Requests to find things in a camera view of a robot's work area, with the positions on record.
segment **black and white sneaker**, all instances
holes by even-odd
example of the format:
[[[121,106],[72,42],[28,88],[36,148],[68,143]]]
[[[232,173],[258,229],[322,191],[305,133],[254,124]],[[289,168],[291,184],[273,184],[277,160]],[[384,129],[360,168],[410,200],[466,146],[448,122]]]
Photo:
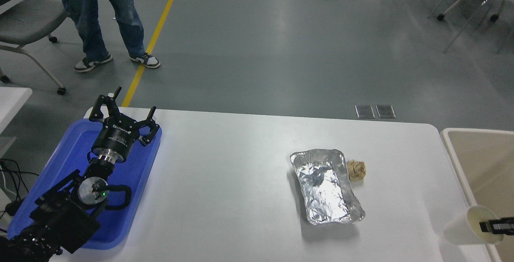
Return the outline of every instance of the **black and white sneaker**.
[[[105,63],[107,63],[107,62],[109,62],[111,60],[112,60],[112,56],[110,54],[109,54],[109,56],[107,58],[105,58],[104,60],[101,60],[101,61],[90,61],[86,57],[86,58],[82,59],[81,61],[79,61],[75,65],[75,71],[78,72],[78,73],[88,72],[88,71],[91,71],[96,66],[99,66],[101,64],[105,64]]]
[[[130,57],[130,60],[139,62],[147,68],[158,68],[160,66],[159,60],[157,60],[157,58],[155,56],[150,55],[150,53],[148,53],[148,52],[141,56],[138,56],[138,57],[132,57],[132,56],[129,56],[129,57]]]

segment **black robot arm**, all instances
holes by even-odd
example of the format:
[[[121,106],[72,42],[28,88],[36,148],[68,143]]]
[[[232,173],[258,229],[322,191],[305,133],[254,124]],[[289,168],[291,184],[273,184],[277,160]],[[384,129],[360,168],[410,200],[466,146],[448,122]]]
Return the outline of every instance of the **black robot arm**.
[[[136,140],[146,146],[152,142],[159,129],[153,120],[155,106],[147,119],[136,121],[119,112],[116,97],[100,95],[92,108],[89,120],[102,122],[102,129],[92,145],[89,165],[81,176],[77,169],[50,188],[35,203],[31,213],[33,223],[11,240],[0,238],[2,262],[47,262],[60,255],[62,248],[74,253],[100,228],[96,218],[104,210],[120,210],[130,204],[132,189],[127,185],[108,185],[108,177],[116,163],[126,161]],[[104,118],[101,106],[108,108]],[[148,127],[149,133],[140,134]],[[108,205],[111,191],[123,191],[121,205]]]

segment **chair leg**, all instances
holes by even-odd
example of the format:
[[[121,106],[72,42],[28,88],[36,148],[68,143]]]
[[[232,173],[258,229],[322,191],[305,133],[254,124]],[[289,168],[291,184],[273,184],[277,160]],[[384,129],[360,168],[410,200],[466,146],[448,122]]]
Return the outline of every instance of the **chair leg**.
[[[448,9],[446,9],[446,11],[444,11],[443,13],[440,13],[439,16],[437,16],[437,19],[438,20],[442,20],[448,13],[450,13],[451,11],[453,11],[453,9],[455,9],[458,5],[460,5],[462,2],[464,2],[464,0],[457,0],[457,2],[455,2],[454,4],[452,4]]]
[[[60,95],[65,94],[66,88],[63,86],[63,84],[52,73],[50,73],[50,71],[48,71],[48,69],[46,69],[46,67],[43,64],[41,64],[35,57],[33,57],[30,53],[28,53],[24,49],[22,49],[23,46],[24,45],[20,45],[15,48],[15,47],[9,47],[9,46],[0,44],[0,49],[14,52],[14,53],[21,53],[23,55],[27,55],[28,57],[30,57],[35,62],[35,64],[37,64],[37,66],[39,66],[46,73],[46,75],[48,75],[48,77],[50,77],[53,80],[53,82],[55,82],[55,84],[57,84],[59,86],[59,88],[57,89],[57,93]]]
[[[48,40],[52,43],[57,43],[57,37],[52,36],[51,34],[48,34],[46,37],[48,37]]]
[[[46,69],[46,67],[43,64],[41,64],[35,57],[33,57],[30,53],[28,53],[24,49],[18,49],[18,51],[19,51],[19,53],[30,57],[35,62],[35,64],[37,64],[37,66],[39,66],[46,73],[46,75],[48,75],[48,77],[50,77],[53,80],[53,82],[55,82],[55,84],[57,84],[59,86],[59,88],[64,88],[61,81],[59,81],[50,71],[48,71],[48,69]]]
[[[3,83],[9,83],[9,82],[11,82],[11,79],[9,79],[9,77],[7,77],[7,75],[5,75],[5,74],[2,72],[2,68],[0,68],[0,81],[2,81]]]
[[[502,13],[503,9],[505,8],[505,2],[506,2],[506,0],[502,0],[502,3],[500,4],[500,9],[498,10],[498,13],[493,14],[491,16],[490,20],[492,22],[498,20],[498,18],[500,17],[500,14]]]
[[[466,27],[466,25],[468,24],[469,20],[471,20],[471,18],[478,12],[479,8],[483,5],[485,5],[487,3],[487,0],[484,0],[480,6],[477,7],[477,9],[475,9],[475,11],[473,11],[473,13],[471,14],[471,16],[468,18],[468,20],[466,20],[466,22],[464,22],[464,25],[462,25],[461,29],[459,30],[459,32],[457,33],[457,35],[455,35],[453,37],[453,39],[451,40],[450,44],[448,44],[448,46],[446,46],[446,49],[444,49],[443,53],[446,53],[448,51],[448,49],[450,49],[450,46],[452,46],[453,42],[455,42],[455,40],[457,39],[457,37],[459,37],[459,35],[462,33],[462,31],[464,30],[464,27]]]
[[[430,16],[432,15],[432,13],[435,12],[435,10],[437,9],[437,7],[439,7],[439,5],[443,2],[443,0],[440,0],[439,3],[437,3],[437,5],[435,5],[434,9],[432,9],[432,11],[430,12],[430,14],[428,14],[428,16],[426,16],[427,18],[430,18]]]

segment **white cup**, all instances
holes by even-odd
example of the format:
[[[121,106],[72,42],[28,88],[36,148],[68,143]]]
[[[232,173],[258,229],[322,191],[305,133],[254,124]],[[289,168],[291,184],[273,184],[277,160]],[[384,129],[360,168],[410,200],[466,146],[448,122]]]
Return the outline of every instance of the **white cup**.
[[[480,222],[496,219],[498,217],[490,209],[474,205],[446,224],[443,234],[448,241],[455,245],[498,244],[503,241],[505,235],[484,233],[480,229]]]

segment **gray chair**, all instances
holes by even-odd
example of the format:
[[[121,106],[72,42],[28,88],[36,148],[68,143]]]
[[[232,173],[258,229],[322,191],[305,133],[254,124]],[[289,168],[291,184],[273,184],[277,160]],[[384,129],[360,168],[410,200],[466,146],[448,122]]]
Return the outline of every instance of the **gray chair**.
[[[0,0],[0,6],[11,0]],[[17,45],[16,47],[0,44],[1,50],[21,53],[30,57],[59,88],[57,93],[63,95],[66,88],[35,57],[22,49],[27,44],[48,37],[56,43],[57,38],[50,35],[68,17],[60,1],[56,0],[22,0],[4,13],[0,14],[0,42]],[[0,69],[0,81],[9,82],[9,78]]]

